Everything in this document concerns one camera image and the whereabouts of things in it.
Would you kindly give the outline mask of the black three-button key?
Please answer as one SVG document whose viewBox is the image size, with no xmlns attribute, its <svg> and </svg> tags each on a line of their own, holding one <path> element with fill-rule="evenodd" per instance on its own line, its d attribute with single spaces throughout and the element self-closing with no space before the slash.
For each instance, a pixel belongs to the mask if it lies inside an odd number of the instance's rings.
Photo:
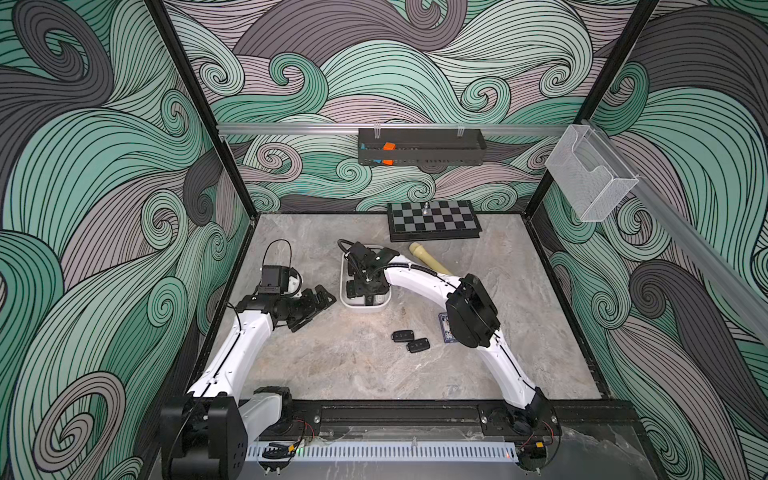
<svg viewBox="0 0 768 480">
<path fill-rule="evenodd" d="M 427 338 L 418 338 L 406 344 L 406 349 L 411 354 L 424 352 L 429 350 L 430 347 L 431 344 Z"/>
<path fill-rule="evenodd" d="M 391 339 L 395 343 L 409 343 L 415 340 L 415 334 L 412 330 L 397 330 L 391 334 Z"/>
</svg>

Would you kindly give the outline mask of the white plastic storage box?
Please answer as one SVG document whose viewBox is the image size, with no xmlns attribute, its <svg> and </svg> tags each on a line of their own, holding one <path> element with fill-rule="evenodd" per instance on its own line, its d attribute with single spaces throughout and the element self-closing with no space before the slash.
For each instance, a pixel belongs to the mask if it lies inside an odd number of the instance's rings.
<svg viewBox="0 0 768 480">
<path fill-rule="evenodd" d="M 353 280 L 348 261 L 342 258 L 340 270 L 339 295 L 342 304 L 358 313 L 377 313 L 384 310 L 391 301 L 392 291 L 385 294 L 352 297 L 348 293 L 348 286 Z"/>
</svg>

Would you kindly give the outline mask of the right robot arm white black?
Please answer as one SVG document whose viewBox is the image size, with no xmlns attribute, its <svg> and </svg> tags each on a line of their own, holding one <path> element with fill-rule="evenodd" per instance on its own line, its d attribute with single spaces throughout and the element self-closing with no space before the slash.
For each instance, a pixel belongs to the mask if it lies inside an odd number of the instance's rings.
<svg viewBox="0 0 768 480">
<path fill-rule="evenodd" d="M 388 248 L 363 256 L 348 252 L 343 258 L 351 274 L 346 291 L 355 297 L 380 295 L 399 287 L 442 306 L 453 337 L 475 350 L 491 372 L 513 428 L 525 436 L 539 428 L 550 429 L 550 401 L 512 353 L 498 309 L 477 276 L 439 273 Z"/>
</svg>

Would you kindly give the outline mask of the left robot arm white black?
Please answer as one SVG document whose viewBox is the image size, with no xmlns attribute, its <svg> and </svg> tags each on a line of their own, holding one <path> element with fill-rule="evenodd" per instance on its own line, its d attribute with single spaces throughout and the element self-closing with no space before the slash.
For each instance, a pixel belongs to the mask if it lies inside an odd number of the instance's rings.
<svg viewBox="0 0 768 480">
<path fill-rule="evenodd" d="M 164 479 L 239 477 L 250 445 L 281 420 L 285 409 L 285 395 L 276 389 L 242 402 L 248 372 L 280 323 L 294 332 L 336 302 L 319 285 L 291 296 L 257 292 L 234 306 L 234 326 L 211 364 L 185 395 L 162 409 Z"/>
</svg>

